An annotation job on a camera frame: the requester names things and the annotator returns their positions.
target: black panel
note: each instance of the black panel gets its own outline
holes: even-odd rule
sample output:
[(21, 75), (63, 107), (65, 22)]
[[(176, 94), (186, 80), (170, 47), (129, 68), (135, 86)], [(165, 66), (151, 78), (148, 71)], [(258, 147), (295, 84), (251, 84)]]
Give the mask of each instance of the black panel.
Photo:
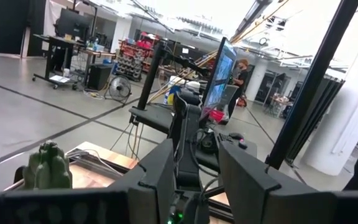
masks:
[(45, 17), (46, 0), (30, 1), (29, 24), (30, 39), (27, 56), (42, 56), (42, 40), (34, 37), (33, 34), (44, 34), (44, 17)]
[(21, 53), (29, 0), (0, 0), (0, 53)]

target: yellow object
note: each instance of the yellow object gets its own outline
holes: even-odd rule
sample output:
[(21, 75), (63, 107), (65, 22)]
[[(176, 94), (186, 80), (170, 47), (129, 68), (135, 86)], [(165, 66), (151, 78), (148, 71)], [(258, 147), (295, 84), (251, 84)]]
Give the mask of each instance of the yellow object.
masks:
[(71, 40), (71, 35), (70, 34), (65, 34), (65, 40)]

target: red object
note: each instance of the red object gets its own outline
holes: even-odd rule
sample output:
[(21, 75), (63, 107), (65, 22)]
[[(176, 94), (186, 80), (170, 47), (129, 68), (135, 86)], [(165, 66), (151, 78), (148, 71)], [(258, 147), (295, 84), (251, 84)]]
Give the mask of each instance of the red object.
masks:
[(224, 113), (222, 111), (212, 110), (209, 114), (209, 117), (214, 119), (217, 123), (219, 123), (222, 121), (224, 117)]

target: computer mouse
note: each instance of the computer mouse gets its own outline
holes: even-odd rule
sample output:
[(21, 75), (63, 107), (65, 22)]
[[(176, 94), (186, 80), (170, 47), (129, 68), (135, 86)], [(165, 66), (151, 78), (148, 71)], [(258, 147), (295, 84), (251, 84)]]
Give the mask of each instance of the computer mouse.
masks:
[(241, 140), (239, 141), (239, 147), (240, 147), (241, 149), (247, 149), (247, 148), (248, 148), (246, 142), (245, 142), (243, 139), (241, 139)]
[(244, 137), (240, 133), (230, 133), (229, 136), (235, 140), (244, 139)]

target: black speaker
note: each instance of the black speaker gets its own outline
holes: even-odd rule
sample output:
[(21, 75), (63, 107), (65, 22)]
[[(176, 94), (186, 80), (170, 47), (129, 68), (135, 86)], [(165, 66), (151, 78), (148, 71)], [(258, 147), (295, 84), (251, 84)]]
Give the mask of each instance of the black speaker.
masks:
[(111, 73), (109, 65), (91, 65), (89, 68), (87, 87), (91, 90), (102, 90)]

